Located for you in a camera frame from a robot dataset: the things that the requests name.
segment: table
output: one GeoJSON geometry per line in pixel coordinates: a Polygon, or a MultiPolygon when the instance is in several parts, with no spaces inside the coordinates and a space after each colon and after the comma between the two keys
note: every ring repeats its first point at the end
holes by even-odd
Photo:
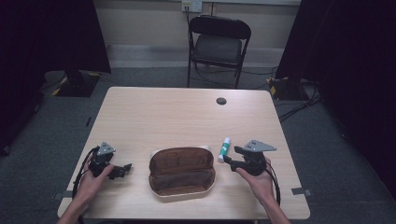
{"type": "MultiPolygon", "coordinates": [[[[112,163],[133,163],[124,178],[107,180],[84,213],[88,218],[136,219],[264,219],[263,207],[248,183],[226,163],[214,162],[216,183],[205,197],[165,203],[149,187],[149,154],[169,147],[210,146],[217,157],[224,137],[231,137],[229,156],[242,157],[233,146],[256,139],[275,146],[266,152],[281,189],[281,208],[290,219],[310,215],[303,194],[293,195],[300,180],[267,91],[113,87],[93,124],[68,190],[90,149],[108,142],[117,151],[112,163]],[[217,99],[226,99],[225,105],[217,99]]],[[[70,198],[64,198],[60,216],[70,198]]]]}

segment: beige wall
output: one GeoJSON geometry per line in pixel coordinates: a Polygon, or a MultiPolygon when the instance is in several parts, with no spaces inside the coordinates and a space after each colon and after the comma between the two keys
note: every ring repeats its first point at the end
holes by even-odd
{"type": "MultiPolygon", "coordinates": [[[[180,1],[94,0],[107,45],[188,45],[187,19],[180,1]]],[[[203,3],[203,14],[246,22],[251,48],[285,48],[298,6],[203,3]]]]}

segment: black chair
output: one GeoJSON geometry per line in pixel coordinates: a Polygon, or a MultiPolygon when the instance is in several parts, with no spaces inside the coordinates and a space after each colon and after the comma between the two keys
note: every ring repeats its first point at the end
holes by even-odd
{"type": "Polygon", "coordinates": [[[195,68],[196,64],[203,63],[236,69],[234,87],[237,89],[250,36],[250,28],[243,21],[206,15],[191,19],[187,87],[190,86],[191,63],[195,68]],[[193,34],[199,35],[195,44],[193,34]]]}

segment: open pouch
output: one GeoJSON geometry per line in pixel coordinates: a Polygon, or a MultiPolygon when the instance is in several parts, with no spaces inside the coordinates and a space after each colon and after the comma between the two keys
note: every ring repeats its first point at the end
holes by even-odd
{"type": "Polygon", "coordinates": [[[172,147],[151,153],[148,178],[162,198],[208,192],[215,183],[213,154],[205,147],[172,147]]]}

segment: glue stick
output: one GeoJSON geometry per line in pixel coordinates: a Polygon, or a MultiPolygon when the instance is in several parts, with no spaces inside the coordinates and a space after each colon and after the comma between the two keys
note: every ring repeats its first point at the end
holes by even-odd
{"type": "Polygon", "coordinates": [[[230,143],[231,143],[231,139],[229,137],[226,137],[224,139],[224,143],[219,154],[219,162],[224,162],[223,156],[227,155],[228,148],[230,147],[230,143]]]}

